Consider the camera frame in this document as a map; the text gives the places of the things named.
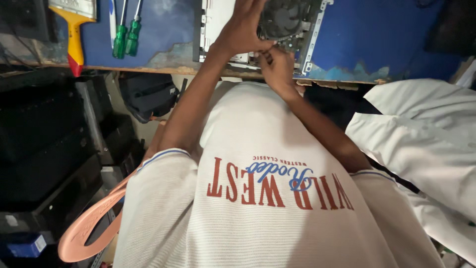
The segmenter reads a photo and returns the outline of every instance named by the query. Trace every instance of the hand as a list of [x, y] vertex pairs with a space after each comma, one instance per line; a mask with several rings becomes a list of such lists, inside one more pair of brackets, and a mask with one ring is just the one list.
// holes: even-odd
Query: hand
[[272, 47], [265, 53], [255, 52], [256, 54], [258, 54], [261, 73], [274, 92], [285, 101], [296, 95], [299, 96], [293, 80], [294, 53]]
[[230, 58], [251, 51], [266, 51], [274, 41], [261, 41], [256, 35], [259, 17], [267, 0], [236, 0], [233, 15], [221, 30], [211, 50], [219, 50]]

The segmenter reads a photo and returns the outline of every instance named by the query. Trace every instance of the blue script lettering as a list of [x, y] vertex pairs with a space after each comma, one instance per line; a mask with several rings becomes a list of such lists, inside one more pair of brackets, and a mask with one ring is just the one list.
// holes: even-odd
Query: blue script lettering
[[[292, 168], [290, 168], [290, 169], [288, 170], [288, 175], [289, 175], [289, 173], [291, 172], [292, 169], [294, 169], [295, 171], [294, 171], [294, 176], [293, 176], [293, 178], [289, 181], [289, 187], [291, 187], [291, 191], [299, 191], [299, 192], [301, 192], [301, 191], [306, 191], [307, 189], [309, 189], [309, 187], [311, 187], [311, 185], [312, 185], [312, 181], [311, 181], [311, 179], [309, 179], [309, 177], [304, 177], [304, 174], [306, 174], [306, 171], [308, 171], [308, 170], [310, 170], [311, 173], [314, 173], [314, 172], [312, 172], [312, 169], [306, 168], [305, 170], [303, 170], [303, 171], [301, 172], [301, 176], [300, 176], [299, 178], [298, 178], [298, 173], [299, 173], [299, 171], [298, 171], [298, 169], [295, 168], [295, 167], [292, 167]], [[299, 186], [301, 186], [301, 183], [302, 183], [303, 181], [304, 181], [304, 183], [306, 183], [306, 180], [307, 180], [307, 182], [309, 182], [309, 185], [308, 185], [306, 188], [304, 188], [304, 189], [300, 189]]]
[[[298, 178], [299, 171], [297, 168], [291, 167], [288, 169], [288, 167], [286, 167], [285, 165], [279, 167], [279, 165], [276, 163], [267, 163], [267, 162], [261, 162], [261, 163], [254, 162], [249, 167], [247, 167], [246, 170], [248, 171], [248, 173], [254, 173], [254, 172], [261, 173], [264, 171], [264, 173], [259, 178], [258, 183], [261, 183], [268, 174], [274, 174], [278, 172], [278, 174], [281, 176], [283, 175], [291, 176], [290, 174], [291, 170], [294, 170], [294, 175], [293, 175], [293, 178], [289, 181], [289, 186], [291, 187], [291, 191], [299, 191], [299, 192], [306, 191], [312, 185], [311, 179], [309, 179], [309, 177], [304, 177], [304, 175], [306, 174], [306, 171], [309, 170], [311, 173], [314, 173], [312, 169], [306, 168], [301, 172], [301, 175]], [[301, 186], [301, 183], [303, 181], [304, 183], [306, 183], [307, 181], [309, 185], [304, 189], [300, 189], [299, 187]]]

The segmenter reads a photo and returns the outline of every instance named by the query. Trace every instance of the red lettering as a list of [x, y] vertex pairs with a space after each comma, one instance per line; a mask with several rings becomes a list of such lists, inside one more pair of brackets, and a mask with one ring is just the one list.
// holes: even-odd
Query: red lettering
[[321, 188], [319, 187], [319, 183], [317, 182], [316, 177], [310, 177], [311, 180], [314, 181], [314, 186], [317, 190], [317, 195], [319, 196], [319, 201], [321, 202], [321, 209], [327, 210], [326, 202], [324, 201], [324, 197], [322, 196]]
[[276, 181], [274, 180], [274, 176], [271, 175], [271, 183], [268, 183], [268, 177], [265, 177], [261, 182], [261, 197], [259, 199], [259, 205], [264, 205], [263, 197], [266, 191], [266, 197], [268, 199], [268, 206], [275, 206], [273, 201], [273, 194], [274, 198], [276, 199], [276, 203], [278, 207], [285, 207], [283, 204], [283, 200], [281, 200], [281, 196], [279, 195], [278, 187], [276, 186]]
[[215, 174], [213, 175], [213, 187], [210, 191], [210, 184], [208, 184], [207, 196], [221, 197], [221, 185], [220, 189], [217, 192], [218, 188], [218, 173], [220, 171], [220, 161], [221, 158], [215, 157]]
[[342, 199], [340, 198], [340, 196], [342, 194], [342, 198], [344, 199], [344, 202], [346, 203], [347, 208], [354, 210], [354, 207], [350, 203], [349, 197], [346, 195], [346, 192], [342, 188], [342, 185], [340, 184], [340, 181], [337, 178], [337, 175], [332, 174], [332, 177], [334, 178], [334, 183], [336, 184], [337, 194], [339, 196], [340, 208], [344, 208], [344, 205], [342, 204]]
[[[293, 182], [293, 187], [296, 187], [297, 182]], [[301, 189], [305, 189], [306, 185], [304, 184], [304, 181], [301, 182]], [[293, 191], [294, 192], [294, 199], [296, 200], [296, 205], [300, 209], [312, 209], [311, 207], [311, 202], [309, 201], [309, 196], [307, 195], [307, 191]], [[302, 206], [301, 202], [301, 196], [299, 193], [302, 193], [302, 198], [304, 200], [304, 206]]]
[[[248, 173], [246, 170], [241, 170], [241, 178], [243, 178], [243, 175], [245, 173]], [[241, 195], [241, 203], [244, 205], [256, 205], [255, 202], [255, 179], [253, 178], [254, 173], [248, 173], [248, 187], [246, 187], [246, 183], [243, 183], [243, 193], [246, 194], [246, 191], [248, 191], [248, 202], [245, 201], [245, 195]]]
[[235, 168], [235, 178], [238, 179], [238, 168], [234, 164], [228, 163], [227, 175], [228, 175], [228, 181], [230, 181], [231, 190], [233, 191], [233, 198], [230, 197], [230, 191], [228, 190], [228, 186], [227, 186], [227, 199], [230, 200], [231, 202], [235, 202], [237, 199], [237, 186], [235, 184], [235, 180], [233, 179], [233, 174], [231, 173], [230, 168], [232, 166]]
[[330, 209], [331, 210], [338, 209], [338, 207], [336, 206], [336, 203], [334, 203], [334, 198], [332, 197], [332, 193], [330, 192], [329, 185], [327, 185], [326, 176], [321, 176], [319, 177], [319, 179], [321, 179], [322, 186], [324, 187], [324, 191], [326, 192], [327, 199], [329, 200]]

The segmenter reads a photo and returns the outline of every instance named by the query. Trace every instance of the yellow brush handle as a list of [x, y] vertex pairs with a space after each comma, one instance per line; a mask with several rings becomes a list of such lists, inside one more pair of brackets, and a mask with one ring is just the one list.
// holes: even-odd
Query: yellow brush handle
[[83, 49], [81, 48], [81, 37], [79, 35], [79, 26], [85, 22], [95, 22], [96, 20], [56, 7], [50, 6], [50, 9], [62, 16], [66, 22], [68, 22], [68, 61], [71, 69], [73, 72], [75, 72], [75, 69], [77, 69], [78, 66], [82, 68], [84, 64]]

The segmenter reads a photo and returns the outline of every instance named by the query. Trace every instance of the forearm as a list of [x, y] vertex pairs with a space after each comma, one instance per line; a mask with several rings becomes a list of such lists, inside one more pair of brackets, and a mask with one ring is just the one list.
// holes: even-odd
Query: forearm
[[188, 152], [197, 141], [207, 113], [208, 103], [220, 74], [230, 56], [220, 48], [212, 47], [188, 89], [170, 115], [159, 150], [180, 148]]
[[340, 128], [295, 90], [287, 92], [290, 92], [288, 96], [281, 97], [288, 104], [290, 110], [348, 172], [353, 173], [371, 168], [365, 155]]

